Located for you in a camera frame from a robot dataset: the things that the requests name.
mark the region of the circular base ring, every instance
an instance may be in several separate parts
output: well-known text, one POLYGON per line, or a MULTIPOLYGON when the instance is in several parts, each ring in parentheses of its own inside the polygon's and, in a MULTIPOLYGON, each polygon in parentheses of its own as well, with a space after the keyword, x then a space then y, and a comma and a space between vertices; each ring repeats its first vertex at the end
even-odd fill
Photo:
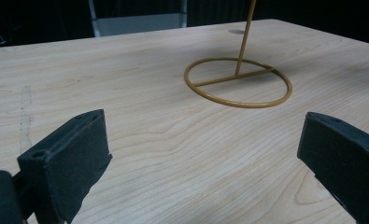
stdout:
POLYGON ((265 68, 265 70, 257 71, 257 72, 253 72, 253 73, 248 73, 248 74, 244 74, 244 75, 233 76, 233 77, 219 78, 219 79, 216 79, 216 80, 203 82, 203 83, 197 83, 197 84, 192 83, 190 81, 189 75, 190 75, 190 71, 191 71, 191 69, 193 69, 193 67, 195 67, 196 65, 201 64, 201 63, 208 63, 208 62, 213 62, 213 61, 234 61, 234 62, 237 62, 238 59, 237 58, 207 58, 207 59, 202 59, 202 60, 199 60, 199 61, 196 61, 196 62, 190 64, 184 72, 184 79, 185 79, 187 85, 193 91, 195 91, 199 95, 205 97, 206 99, 209 99, 209 100, 214 101, 214 102, 219 103, 219 104, 231 105, 231 106, 236 106, 236 107, 265 108, 265 107, 270 107, 270 106, 282 104, 283 102, 287 101, 287 99, 289 99, 289 97, 292 94, 292 85, 291 85, 291 82, 290 82, 288 77, 286 77, 285 75, 283 75, 282 73, 277 71, 272 66, 269 66, 269 65, 264 64, 264 63, 258 63, 258 62, 252 61, 252 60, 247 60, 247 59, 243 59, 242 62, 243 63, 255 64, 257 66, 265 68), (239 78, 242 78, 242 77, 256 76, 256 75, 263 74, 263 73, 274 73, 278 77, 283 79, 283 81, 286 83, 286 86, 287 86, 287 92, 282 98, 280 98, 278 100, 275 100, 275 101, 271 101, 271 102, 265 102, 265 103, 242 103, 242 102, 225 100, 225 99, 219 98, 219 97, 211 95, 211 94, 209 94, 205 91, 202 91, 201 89, 198 88, 199 86, 204 86, 204 85, 213 84, 213 83, 219 83, 219 82, 222 82, 222 81, 239 79, 239 78))

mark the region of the table surface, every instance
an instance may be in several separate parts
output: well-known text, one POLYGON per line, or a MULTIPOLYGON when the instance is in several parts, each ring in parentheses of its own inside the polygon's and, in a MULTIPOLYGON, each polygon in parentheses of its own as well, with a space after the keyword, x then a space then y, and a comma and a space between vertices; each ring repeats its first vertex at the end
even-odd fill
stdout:
MULTIPOLYGON (((187 65, 237 57, 244 28, 238 22, 1 48, 0 169, 16 174, 22 152, 75 115, 103 108, 114 158, 74 223, 355 223, 296 152, 308 111, 369 133, 369 44, 255 21, 245 58, 286 74, 291 98, 244 109, 197 95, 183 79, 187 65)), ((233 63, 214 62, 191 77, 233 73, 233 63)), ((205 88, 246 102, 286 90, 273 74, 205 88)))

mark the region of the gold metal stand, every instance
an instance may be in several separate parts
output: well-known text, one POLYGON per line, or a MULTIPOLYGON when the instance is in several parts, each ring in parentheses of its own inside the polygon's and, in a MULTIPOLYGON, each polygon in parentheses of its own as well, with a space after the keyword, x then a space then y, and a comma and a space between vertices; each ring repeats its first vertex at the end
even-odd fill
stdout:
POLYGON ((246 22, 246 29, 245 29, 245 33, 243 35, 242 47, 240 49, 239 57, 238 58, 207 58, 207 59, 196 61, 196 62, 190 64, 187 67, 187 69, 184 72, 184 79, 185 79, 187 85, 193 91, 195 91, 199 95, 205 97, 206 99, 209 99, 211 101, 214 101, 214 102, 217 102, 217 103, 220 103, 220 104, 223 104, 223 105, 231 105, 231 106, 244 107, 244 108, 264 108, 264 107, 269 107, 269 106, 274 106, 274 105, 280 105, 283 102, 285 102, 287 99, 289 99, 289 97, 291 96, 292 85, 291 85, 291 82, 290 82, 289 78, 286 77, 285 75, 283 75, 282 73, 280 73, 279 71, 277 71, 276 68, 274 68, 272 66, 269 66, 269 65, 264 64, 264 63, 258 63, 258 62, 252 61, 252 60, 243 59, 243 54, 245 52, 246 43, 247 43, 247 40, 248 40, 248 31, 250 30, 250 24, 251 24, 251 21, 252 21, 252 18, 253 18, 254 8, 255 8, 255 5, 256 5, 256 0, 250 0, 250 1, 251 1, 251 4, 250 4, 250 10, 249 10, 249 13, 248 13, 248 21, 246 22), (201 63, 208 63, 208 62, 213 62, 213 61, 235 61, 235 62, 237 62, 234 76, 222 77, 222 78, 217 78, 217 79, 213 79, 213 80, 210 80, 210 81, 199 82, 199 83, 192 83, 190 81, 189 74, 190 74, 190 71, 193 69, 193 67, 195 67, 196 65, 201 64, 201 63), (255 64, 255 65, 258 65, 258 66, 262 67, 263 70, 250 72, 250 73, 245 73, 245 74, 239 74, 242 63, 255 64), (282 98, 280 98, 278 100, 275 100, 275 101, 272 101, 272 102, 265 102, 265 103, 242 103, 242 102, 230 101, 230 100, 219 98, 219 97, 214 96, 212 94, 209 94, 205 91, 202 91, 201 89, 198 88, 198 87, 205 86, 205 85, 210 85, 210 84, 220 83, 220 82, 224 82, 224 81, 235 80, 235 79, 239 79, 239 78, 243 78, 243 77, 251 77, 251 76, 256 76, 256 75, 265 74, 265 73, 274 73, 277 76, 279 76, 280 78, 282 78, 283 81, 286 83, 287 92, 282 98))

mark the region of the metal rod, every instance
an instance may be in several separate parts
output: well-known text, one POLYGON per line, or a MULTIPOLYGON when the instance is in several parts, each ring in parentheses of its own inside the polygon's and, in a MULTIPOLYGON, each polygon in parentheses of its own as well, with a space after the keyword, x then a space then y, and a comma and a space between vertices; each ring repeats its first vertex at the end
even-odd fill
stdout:
POLYGON ((220 83, 220 82, 224 82, 224 81, 231 81, 231 80, 235 80, 235 79, 239 79, 239 78, 243 78, 243 77, 252 77, 252 76, 256 76, 256 75, 260 75, 260 74, 271 73, 274 70, 275 70, 275 68, 268 68, 268 69, 263 69, 263 70, 260 70, 260 71, 249 72, 249 73, 242 74, 242 75, 239 75, 239 76, 222 77, 222 78, 216 78, 216 79, 209 80, 209 81, 193 83, 193 85, 195 87, 201 87, 201 86, 220 83))
POLYGON ((254 8, 256 7, 256 0, 250 0, 250 10, 248 12, 248 21, 246 22, 245 33, 243 34, 242 47, 240 48, 239 58, 236 64, 236 71, 234 75, 239 76, 240 66, 242 65, 243 54, 245 53, 246 43, 248 41, 248 31, 250 30, 251 20, 253 19, 254 8))

